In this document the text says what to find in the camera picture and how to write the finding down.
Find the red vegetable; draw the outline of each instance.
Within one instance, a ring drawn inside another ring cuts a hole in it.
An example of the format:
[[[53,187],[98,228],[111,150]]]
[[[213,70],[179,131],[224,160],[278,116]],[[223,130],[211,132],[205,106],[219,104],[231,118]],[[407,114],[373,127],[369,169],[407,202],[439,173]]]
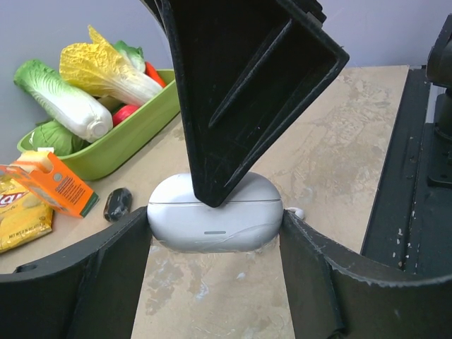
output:
[[[113,115],[113,126],[118,126],[125,119],[130,117],[138,108],[135,105],[126,105]]]
[[[150,62],[145,62],[146,65],[146,75],[150,76],[156,83],[158,83],[160,86],[165,88],[167,85],[163,79],[158,75],[157,71],[155,70],[154,66],[150,64]]]

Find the basket of vegetables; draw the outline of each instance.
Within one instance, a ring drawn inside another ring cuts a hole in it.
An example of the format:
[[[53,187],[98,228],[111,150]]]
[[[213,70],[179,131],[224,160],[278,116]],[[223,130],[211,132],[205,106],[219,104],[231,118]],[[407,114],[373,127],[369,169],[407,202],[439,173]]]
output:
[[[25,62],[14,82],[51,120],[18,143],[19,151],[51,147],[81,179],[111,174],[179,113],[173,70],[156,71],[141,48],[111,45],[89,27],[92,44],[61,52],[59,72]]]

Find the carrot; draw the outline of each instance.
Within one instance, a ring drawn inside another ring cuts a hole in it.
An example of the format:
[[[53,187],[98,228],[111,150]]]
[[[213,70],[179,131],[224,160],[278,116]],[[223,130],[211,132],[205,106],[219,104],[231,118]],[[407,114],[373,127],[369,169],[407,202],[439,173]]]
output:
[[[167,85],[163,79],[158,75],[157,71],[155,70],[154,66],[150,64],[150,62],[145,62],[146,65],[146,75],[150,76],[156,83],[158,83],[160,86],[165,88]]]

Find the white plastic container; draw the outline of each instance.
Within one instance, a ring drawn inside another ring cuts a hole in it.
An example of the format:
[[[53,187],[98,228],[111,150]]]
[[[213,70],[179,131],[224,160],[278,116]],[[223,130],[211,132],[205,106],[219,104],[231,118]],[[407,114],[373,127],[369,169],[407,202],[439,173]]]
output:
[[[283,212],[278,190],[256,173],[248,173],[218,208],[194,196],[190,174],[164,180],[148,204],[155,238],[186,253],[256,250],[276,237]]]

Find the cardboard box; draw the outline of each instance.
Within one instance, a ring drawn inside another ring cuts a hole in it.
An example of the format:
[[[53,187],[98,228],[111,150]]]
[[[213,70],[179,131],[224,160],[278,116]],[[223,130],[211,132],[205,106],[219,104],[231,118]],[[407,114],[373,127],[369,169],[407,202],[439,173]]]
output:
[[[99,201],[98,195],[53,153],[28,151],[24,155],[26,161],[19,158],[11,165],[0,165],[0,171],[53,209],[84,218]]]

